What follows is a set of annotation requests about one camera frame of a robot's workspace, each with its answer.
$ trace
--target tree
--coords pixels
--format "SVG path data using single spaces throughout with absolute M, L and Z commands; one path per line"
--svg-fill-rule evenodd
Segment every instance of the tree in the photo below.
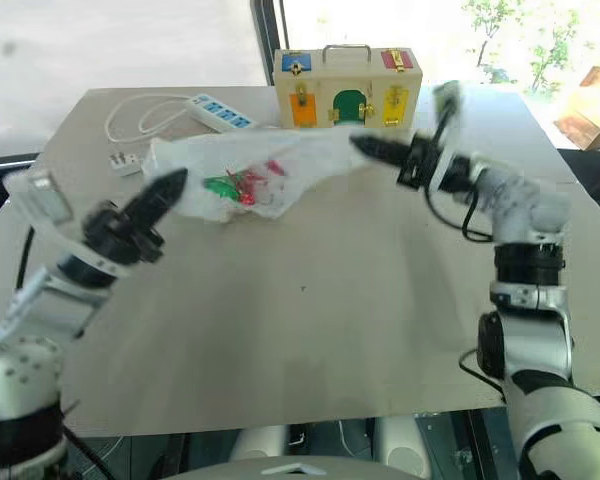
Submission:
M 548 44 L 536 45 L 533 49 L 533 54 L 536 56 L 536 60 L 531 62 L 533 70 L 531 91 L 533 92 L 538 90 L 540 85 L 547 83 L 544 75 L 548 67 L 553 66 L 564 70 L 569 64 L 569 41 L 576 36 L 580 17 L 575 10 L 569 10 L 562 18 L 560 15 L 554 18 L 555 23 Z M 540 32 L 544 33 L 545 29 L 541 28 Z
M 522 21 L 522 0 L 467 0 L 462 9 L 473 17 L 473 29 L 484 31 L 484 41 L 478 53 L 477 67 L 482 65 L 482 57 L 487 44 L 500 27 L 508 20 Z

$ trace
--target white power strip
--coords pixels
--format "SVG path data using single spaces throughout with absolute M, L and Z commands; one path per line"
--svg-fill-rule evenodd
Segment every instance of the white power strip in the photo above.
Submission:
M 244 113 L 227 106 L 220 100 L 200 93 L 185 102 L 189 115 L 217 132 L 253 128 L 258 124 Z
M 126 177 L 142 170 L 142 160 L 133 153 L 112 153 L 109 155 L 109 163 L 113 173 L 119 177 Z

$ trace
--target table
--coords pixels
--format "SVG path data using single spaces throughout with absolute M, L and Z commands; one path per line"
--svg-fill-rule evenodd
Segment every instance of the table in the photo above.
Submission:
M 205 91 L 263 124 L 277 122 L 270 87 L 165 90 Z M 115 147 L 102 123 L 120 99 L 144 91 L 89 91 L 40 156 L 78 218 L 104 198 L 122 202 L 140 189 L 139 175 L 110 172 Z M 138 118 L 132 110 L 122 124 Z M 574 376 L 600 393 L 600 210 L 517 95 L 470 89 L 466 114 L 463 149 L 552 180 L 572 200 L 563 278 Z M 426 89 L 415 122 L 433 125 Z M 182 118 L 166 135 L 204 131 Z M 396 175 L 374 165 L 330 179 L 277 221 L 168 216 L 158 227 L 164 258 L 118 282 L 68 352 L 64 401 L 81 400 L 69 424 L 83 435 L 157 434 L 499 404 L 456 366 L 475 345 L 479 315 L 492 309 L 492 247 L 436 222 L 421 195 L 395 186 Z M 464 215 L 449 199 L 436 201 L 447 215 Z M 25 233 L 5 205 L 0 319 Z M 29 272 L 60 254 L 36 238 Z

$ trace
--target black cable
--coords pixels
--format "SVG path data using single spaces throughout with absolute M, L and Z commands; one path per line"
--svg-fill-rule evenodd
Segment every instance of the black cable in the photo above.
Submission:
M 467 240 L 469 240 L 470 242 L 489 243 L 489 242 L 493 241 L 493 237 L 491 235 L 489 235 L 488 233 L 480 232 L 478 230 L 473 230 L 473 229 L 469 228 L 469 222 L 471 221 L 473 212 L 475 211 L 476 206 L 478 204 L 478 195 L 477 194 L 474 195 L 475 202 L 474 202 L 474 200 L 472 200 L 471 206 L 469 207 L 469 210 L 467 211 L 467 215 L 465 216 L 464 221 L 462 222 L 462 225 L 457 225 L 457 224 L 453 223 L 452 221 L 447 220 L 438 211 L 438 209 L 433 204 L 433 201 L 431 200 L 431 191 L 429 190 L 429 188 L 424 189 L 424 199 L 427 204 L 427 207 L 429 207 L 429 210 L 431 211 L 431 213 L 433 214 L 434 217 L 436 217 L 441 223 L 445 224 L 447 227 L 453 228 L 454 230 L 461 231 L 462 234 L 464 235 L 464 237 Z
M 16 278 L 16 291 L 22 288 L 24 284 L 24 276 L 27 273 L 27 263 L 29 262 L 29 252 L 31 251 L 31 243 L 36 231 L 33 227 L 29 227 L 27 238 L 24 240 L 22 254 L 20 255 L 20 265 L 18 266 L 18 277 Z
M 111 473 L 107 464 L 93 451 L 89 448 L 89 446 L 84 443 L 80 438 L 76 436 L 73 431 L 66 425 L 62 426 L 62 430 L 64 431 L 64 436 L 67 437 L 74 447 L 76 447 L 80 452 L 87 457 L 96 468 L 102 473 L 107 480 L 116 480 L 116 477 Z
M 460 355 L 460 358 L 458 358 L 458 366 L 460 367 L 460 369 L 463 372 L 468 373 L 469 375 L 471 375 L 472 377 L 477 378 L 478 380 L 480 380 L 481 382 L 486 383 L 487 385 L 489 385 L 491 388 L 497 390 L 500 395 L 504 396 L 504 392 L 502 391 L 502 387 L 500 385 L 498 385 L 496 382 L 494 382 L 493 380 L 485 377 L 484 375 L 482 375 L 481 373 L 476 372 L 475 370 L 473 370 L 472 368 L 467 367 L 464 364 L 464 361 L 471 355 L 475 354 L 478 352 L 477 348 L 472 348 L 471 350 L 464 352 L 462 355 Z

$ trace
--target wooden box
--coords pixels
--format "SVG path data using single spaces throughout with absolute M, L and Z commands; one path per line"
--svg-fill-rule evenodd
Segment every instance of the wooden box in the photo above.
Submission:
M 408 48 L 327 45 L 277 50 L 273 78 L 285 128 L 409 127 L 422 70 Z

